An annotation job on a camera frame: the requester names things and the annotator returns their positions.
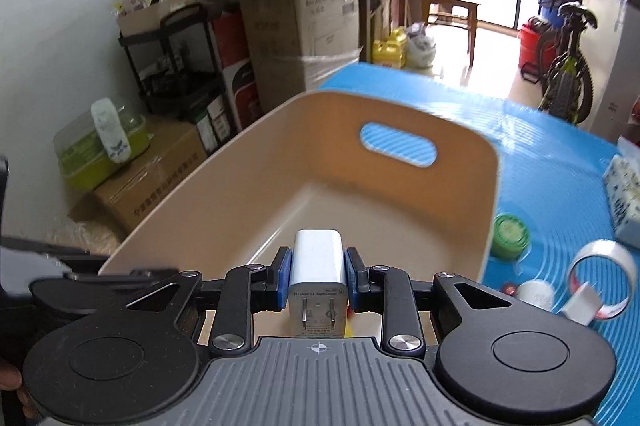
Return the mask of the small white pill bottle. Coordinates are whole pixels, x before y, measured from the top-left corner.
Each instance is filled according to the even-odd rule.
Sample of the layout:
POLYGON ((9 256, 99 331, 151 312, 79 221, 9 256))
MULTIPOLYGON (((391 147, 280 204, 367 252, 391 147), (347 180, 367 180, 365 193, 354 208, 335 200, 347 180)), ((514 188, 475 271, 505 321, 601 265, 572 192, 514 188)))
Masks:
POLYGON ((518 286, 515 297, 537 308, 551 311, 554 306, 554 287, 544 280, 528 280, 518 286))

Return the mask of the clear tape roll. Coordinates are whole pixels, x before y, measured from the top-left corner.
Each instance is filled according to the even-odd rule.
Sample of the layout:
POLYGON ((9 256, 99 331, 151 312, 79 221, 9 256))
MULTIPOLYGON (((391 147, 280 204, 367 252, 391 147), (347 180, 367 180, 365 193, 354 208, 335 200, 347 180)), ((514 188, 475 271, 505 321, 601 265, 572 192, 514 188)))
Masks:
POLYGON ((568 299, 560 313, 582 325, 617 319, 634 299, 637 282, 637 266, 625 246, 612 240, 590 242, 568 267, 568 299))

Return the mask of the white usb wall charger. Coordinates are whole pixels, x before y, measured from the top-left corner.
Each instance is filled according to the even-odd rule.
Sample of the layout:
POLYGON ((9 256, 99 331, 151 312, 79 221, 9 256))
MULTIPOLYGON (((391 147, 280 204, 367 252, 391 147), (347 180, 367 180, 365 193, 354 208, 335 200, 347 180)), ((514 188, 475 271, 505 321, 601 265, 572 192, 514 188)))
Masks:
POLYGON ((340 233, 333 229, 299 230, 288 286, 291 334, 344 337, 347 307, 345 255, 340 233))

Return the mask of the beige plastic storage bin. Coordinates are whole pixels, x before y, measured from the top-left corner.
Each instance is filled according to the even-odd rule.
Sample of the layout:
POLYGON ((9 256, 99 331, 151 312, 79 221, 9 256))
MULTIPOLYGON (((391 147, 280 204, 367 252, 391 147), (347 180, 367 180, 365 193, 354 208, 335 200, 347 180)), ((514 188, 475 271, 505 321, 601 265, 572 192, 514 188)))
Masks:
POLYGON ((163 199, 104 265, 221 279, 269 264, 302 229, 334 229, 367 265, 479 280, 499 157, 469 128, 390 101, 317 90, 248 127, 163 199))

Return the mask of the plastic bag of grain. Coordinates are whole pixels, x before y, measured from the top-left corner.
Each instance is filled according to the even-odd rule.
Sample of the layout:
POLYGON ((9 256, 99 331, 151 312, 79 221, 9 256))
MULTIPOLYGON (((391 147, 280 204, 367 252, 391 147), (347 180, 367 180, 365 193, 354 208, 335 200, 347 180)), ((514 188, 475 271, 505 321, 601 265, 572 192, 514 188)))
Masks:
POLYGON ((48 239, 55 245, 111 256, 122 245, 124 235, 118 224, 104 215, 96 215, 78 221, 70 217, 59 219, 48 233, 48 239))

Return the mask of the green plastic lidded container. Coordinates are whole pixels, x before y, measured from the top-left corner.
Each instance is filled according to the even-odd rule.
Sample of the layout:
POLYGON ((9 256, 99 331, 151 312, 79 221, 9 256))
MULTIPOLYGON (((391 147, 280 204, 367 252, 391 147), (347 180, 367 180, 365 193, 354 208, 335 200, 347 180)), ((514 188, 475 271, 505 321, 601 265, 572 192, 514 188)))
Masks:
POLYGON ((58 169, 67 186, 79 191, 91 191, 149 148, 151 137, 145 117, 122 100, 115 98, 113 102, 128 141, 127 145, 119 146, 117 151, 125 153, 126 159, 115 162, 110 157, 91 111, 86 111, 53 138, 58 169))

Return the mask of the patterned tissue box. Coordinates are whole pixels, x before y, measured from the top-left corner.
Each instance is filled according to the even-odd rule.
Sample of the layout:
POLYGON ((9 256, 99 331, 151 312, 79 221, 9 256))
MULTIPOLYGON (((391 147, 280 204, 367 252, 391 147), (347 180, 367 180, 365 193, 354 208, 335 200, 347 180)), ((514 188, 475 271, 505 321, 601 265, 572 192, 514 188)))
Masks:
POLYGON ((617 153, 603 175, 617 241, 640 247, 639 147, 625 137, 617 140, 617 153))

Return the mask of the black green bicycle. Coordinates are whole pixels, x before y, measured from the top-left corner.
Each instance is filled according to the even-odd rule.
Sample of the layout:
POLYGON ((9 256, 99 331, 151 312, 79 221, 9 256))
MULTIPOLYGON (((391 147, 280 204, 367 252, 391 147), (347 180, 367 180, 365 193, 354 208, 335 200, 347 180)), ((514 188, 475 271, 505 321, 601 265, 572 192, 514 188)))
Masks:
POLYGON ((598 20, 582 0, 538 0, 538 7, 546 24, 536 44, 542 89, 538 110, 577 126, 587 120, 593 105, 591 73, 580 40, 598 20))

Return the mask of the black metal shelf rack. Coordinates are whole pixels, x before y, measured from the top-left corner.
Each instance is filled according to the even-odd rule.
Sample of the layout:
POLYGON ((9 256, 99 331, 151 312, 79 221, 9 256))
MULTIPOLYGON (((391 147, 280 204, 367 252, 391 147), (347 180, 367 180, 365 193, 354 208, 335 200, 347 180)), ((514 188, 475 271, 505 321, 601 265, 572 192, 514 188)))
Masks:
POLYGON ((118 37, 147 113, 196 126, 205 151, 235 135, 224 77, 204 5, 180 7, 155 29, 118 37))

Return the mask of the yellow oil jug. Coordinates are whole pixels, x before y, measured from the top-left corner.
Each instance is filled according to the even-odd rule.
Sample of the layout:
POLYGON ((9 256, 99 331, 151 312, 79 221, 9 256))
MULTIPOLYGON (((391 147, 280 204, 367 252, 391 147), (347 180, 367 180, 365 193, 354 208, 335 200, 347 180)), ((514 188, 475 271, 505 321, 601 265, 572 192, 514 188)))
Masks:
POLYGON ((377 66, 402 69, 407 63, 408 36, 403 27, 390 32, 385 41, 372 43, 372 62, 377 66))

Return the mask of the white chest freezer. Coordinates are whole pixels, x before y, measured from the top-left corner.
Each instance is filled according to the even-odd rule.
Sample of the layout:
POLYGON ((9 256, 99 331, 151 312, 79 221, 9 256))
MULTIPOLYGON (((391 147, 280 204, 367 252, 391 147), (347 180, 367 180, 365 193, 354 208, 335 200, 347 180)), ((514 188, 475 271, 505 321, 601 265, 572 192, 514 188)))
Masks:
POLYGON ((609 142, 639 141, 639 0, 584 0, 598 26, 582 36, 592 109, 580 128, 609 142))

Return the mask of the open cardboard box on rack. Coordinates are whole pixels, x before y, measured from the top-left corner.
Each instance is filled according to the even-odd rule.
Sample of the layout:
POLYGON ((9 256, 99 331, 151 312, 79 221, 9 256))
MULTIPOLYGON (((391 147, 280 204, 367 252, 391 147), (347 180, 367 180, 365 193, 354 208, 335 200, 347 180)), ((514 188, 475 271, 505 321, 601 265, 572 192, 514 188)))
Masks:
POLYGON ((166 0, 150 7, 145 7, 131 14, 117 19, 119 32, 122 36, 133 36, 160 27, 160 20, 179 8, 196 3, 198 0, 166 0))

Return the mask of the red white appliance box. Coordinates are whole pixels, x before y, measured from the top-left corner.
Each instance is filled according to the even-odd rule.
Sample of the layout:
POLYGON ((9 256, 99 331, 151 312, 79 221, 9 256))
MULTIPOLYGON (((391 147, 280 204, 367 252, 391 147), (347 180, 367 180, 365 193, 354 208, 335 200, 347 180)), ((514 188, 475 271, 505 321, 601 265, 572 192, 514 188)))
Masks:
POLYGON ((238 131, 262 115, 250 51, 240 12, 222 12, 209 20, 214 50, 221 71, 233 119, 238 131))

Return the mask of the wooden chair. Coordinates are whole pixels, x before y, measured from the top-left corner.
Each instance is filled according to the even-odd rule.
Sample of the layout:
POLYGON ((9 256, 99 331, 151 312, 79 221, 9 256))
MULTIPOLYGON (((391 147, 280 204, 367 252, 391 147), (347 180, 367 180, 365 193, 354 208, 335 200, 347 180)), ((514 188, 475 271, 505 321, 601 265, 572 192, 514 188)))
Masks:
POLYGON ((427 26, 451 26, 466 32, 469 68, 474 66, 480 4, 465 0, 421 0, 421 21, 427 26))

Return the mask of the large stacked cardboard box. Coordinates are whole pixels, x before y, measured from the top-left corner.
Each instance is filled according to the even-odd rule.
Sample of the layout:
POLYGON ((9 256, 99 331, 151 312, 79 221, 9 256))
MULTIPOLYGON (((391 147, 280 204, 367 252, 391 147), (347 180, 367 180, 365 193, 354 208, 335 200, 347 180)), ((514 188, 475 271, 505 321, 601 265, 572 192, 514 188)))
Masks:
POLYGON ((240 6, 265 111, 360 59, 358 0, 240 0, 240 6))

